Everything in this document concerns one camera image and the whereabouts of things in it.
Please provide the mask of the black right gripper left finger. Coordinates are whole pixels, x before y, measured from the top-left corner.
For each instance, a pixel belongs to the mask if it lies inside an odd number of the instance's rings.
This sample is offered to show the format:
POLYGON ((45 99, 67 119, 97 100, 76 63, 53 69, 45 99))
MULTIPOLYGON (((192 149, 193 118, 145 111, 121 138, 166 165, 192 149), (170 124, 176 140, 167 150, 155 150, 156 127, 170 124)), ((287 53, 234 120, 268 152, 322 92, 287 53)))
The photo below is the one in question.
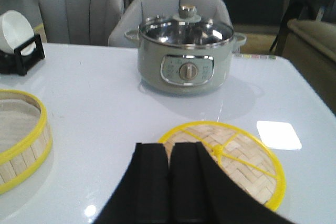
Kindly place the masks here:
POLYGON ((137 143, 131 162, 95 223, 169 223, 169 167, 164 146, 137 143))

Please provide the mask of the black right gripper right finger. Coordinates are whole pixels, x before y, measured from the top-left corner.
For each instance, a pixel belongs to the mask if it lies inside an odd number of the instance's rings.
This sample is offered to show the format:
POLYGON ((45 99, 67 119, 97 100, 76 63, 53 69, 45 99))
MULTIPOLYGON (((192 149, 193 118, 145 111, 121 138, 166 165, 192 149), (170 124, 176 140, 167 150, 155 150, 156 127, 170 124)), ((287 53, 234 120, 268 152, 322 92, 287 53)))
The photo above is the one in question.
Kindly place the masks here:
POLYGON ((171 159, 172 223, 289 223, 233 182, 202 143, 177 143, 171 159))

